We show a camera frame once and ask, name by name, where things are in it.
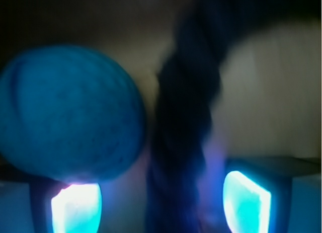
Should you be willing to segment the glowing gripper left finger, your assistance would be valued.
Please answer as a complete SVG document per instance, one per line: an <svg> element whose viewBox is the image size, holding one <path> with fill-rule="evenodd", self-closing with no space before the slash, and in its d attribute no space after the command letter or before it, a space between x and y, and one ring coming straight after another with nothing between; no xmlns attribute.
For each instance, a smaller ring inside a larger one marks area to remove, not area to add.
<svg viewBox="0 0 322 233"><path fill-rule="evenodd" d="M30 184L35 232L98 232L102 216L99 184L42 179Z"/></svg>

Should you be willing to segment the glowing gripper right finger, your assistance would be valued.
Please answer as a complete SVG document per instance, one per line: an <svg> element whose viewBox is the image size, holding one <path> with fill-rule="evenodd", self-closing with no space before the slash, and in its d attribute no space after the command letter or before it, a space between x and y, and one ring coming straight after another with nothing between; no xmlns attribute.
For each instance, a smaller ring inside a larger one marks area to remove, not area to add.
<svg viewBox="0 0 322 233"><path fill-rule="evenodd" d="M228 159L222 191L231 232L287 232L291 159Z"/></svg>

